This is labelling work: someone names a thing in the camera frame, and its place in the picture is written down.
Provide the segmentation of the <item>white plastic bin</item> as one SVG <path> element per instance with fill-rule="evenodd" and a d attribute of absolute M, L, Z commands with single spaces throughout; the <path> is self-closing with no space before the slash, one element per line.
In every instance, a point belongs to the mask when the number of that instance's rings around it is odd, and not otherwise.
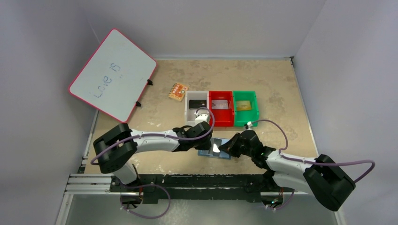
<path fill-rule="evenodd" d="M 208 91 L 187 91 L 185 94 L 185 124 L 194 126 L 196 110 L 200 107 L 209 108 Z"/>

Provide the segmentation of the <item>blue card holder wallet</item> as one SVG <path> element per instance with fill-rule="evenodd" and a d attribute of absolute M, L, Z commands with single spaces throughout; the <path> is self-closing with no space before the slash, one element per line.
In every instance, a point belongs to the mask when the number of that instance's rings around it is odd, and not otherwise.
<path fill-rule="evenodd" d="M 226 139 L 226 138 L 220 138 L 220 139 L 222 139 L 222 144 L 225 144 L 228 141 L 228 139 Z M 213 155 L 211 155 L 209 153 L 210 150 L 211 149 L 209 149 L 209 150 L 198 150 L 198 156 L 217 158 L 217 159 L 226 159 L 226 160 L 230 160 L 231 159 L 231 156 L 228 153 L 226 153 L 226 152 L 221 151 L 220 155 L 213 156 Z"/>

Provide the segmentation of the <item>red plastic bin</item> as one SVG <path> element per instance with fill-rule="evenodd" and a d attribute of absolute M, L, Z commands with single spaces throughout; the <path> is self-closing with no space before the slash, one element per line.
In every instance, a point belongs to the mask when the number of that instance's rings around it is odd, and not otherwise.
<path fill-rule="evenodd" d="M 230 108 L 228 110 L 212 109 L 211 107 L 212 100 L 216 99 L 228 100 Z M 216 127 L 232 127 L 234 125 L 235 111 L 234 111 L 232 91 L 220 91 L 220 90 L 209 91 L 209 106 L 210 110 L 214 114 Z"/>

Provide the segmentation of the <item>green plastic bin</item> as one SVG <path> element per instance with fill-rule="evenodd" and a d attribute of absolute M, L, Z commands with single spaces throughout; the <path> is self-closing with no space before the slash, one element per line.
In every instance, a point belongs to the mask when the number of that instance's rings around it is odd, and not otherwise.
<path fill-rule="evenodd" d="M 234 104 L 234 126 L 242 127 L 245 123 L 249 121 L 258 120 L 260 117 L 260 110 L 257 101 L 257 95 L 255 91 L 247 90 L 233 90 L 233 104 Z M 251 102 L 252 109 L 248 111 L 237 111 L 236 101 L 249 100 Z"/>

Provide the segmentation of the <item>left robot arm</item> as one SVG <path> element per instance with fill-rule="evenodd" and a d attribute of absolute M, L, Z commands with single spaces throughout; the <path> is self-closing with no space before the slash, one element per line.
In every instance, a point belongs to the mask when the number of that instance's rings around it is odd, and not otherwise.
<path fill-rule="evenodd" d="M 182 152 L 192 148 L 208 150 L 212 147 L 213 126 L 200 122 L 195 126 L 175 127 L 162 132 L 143 132 L 121 123 L 94 141 L 96 156 L 91 160 L 101 173 L 113 174 L 129 192 L 140 185 L 137 170 L 128 160 L 149 151 Z"/>

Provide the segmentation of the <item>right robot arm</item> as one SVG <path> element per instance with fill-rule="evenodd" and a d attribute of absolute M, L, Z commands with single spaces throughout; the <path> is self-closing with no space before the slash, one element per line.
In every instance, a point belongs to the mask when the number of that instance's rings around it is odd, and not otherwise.
<path fill-rule="evenodd" d="M 270 191 L 291 188 L 313 195 L 325 208 L 338 211 L 356 188 L 355 182 L 327 155 L 299 159 L 297 156 L 282 157 L 272 147 L 262 144 L 253 130 L 235 134 L 219 150 L 232 157 L 245 155 L 254 164 L 265 169 L 263 184 Z"/>

